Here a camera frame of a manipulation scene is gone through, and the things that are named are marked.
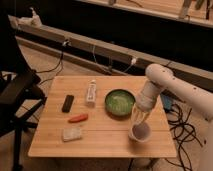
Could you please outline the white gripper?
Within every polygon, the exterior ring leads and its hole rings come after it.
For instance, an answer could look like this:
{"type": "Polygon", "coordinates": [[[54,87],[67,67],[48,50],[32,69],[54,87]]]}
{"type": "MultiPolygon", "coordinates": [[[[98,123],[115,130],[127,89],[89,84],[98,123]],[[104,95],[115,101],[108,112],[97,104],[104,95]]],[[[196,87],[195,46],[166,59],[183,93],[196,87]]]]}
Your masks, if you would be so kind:
{"type": "Polygon", "coordinates": [[[136,96],[136,104],[133,105],[131,111],[131,125],[143,124],[150,115],[150,111],[155,107],[157,98],[164,88],[151,81],[146,81],[143,89],[136,96]]]}

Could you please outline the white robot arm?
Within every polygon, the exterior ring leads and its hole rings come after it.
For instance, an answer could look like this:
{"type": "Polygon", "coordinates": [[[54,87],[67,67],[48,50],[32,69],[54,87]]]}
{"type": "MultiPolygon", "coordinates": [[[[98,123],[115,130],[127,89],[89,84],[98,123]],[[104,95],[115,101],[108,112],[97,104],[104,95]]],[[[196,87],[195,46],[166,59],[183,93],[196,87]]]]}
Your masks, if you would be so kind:
{"type": "Polygon", "coordinates": [[[147,81],[132,108],[129,137],[138,141],[133,133],[134,127],[143,125],[155,107],[158,96],[164,90],[169,90],[209,121],[206,144],[197,171],[213,171],[213,93],[175,77],[169,68],[159,64],[150,64],[145,74],[147,81]]]}

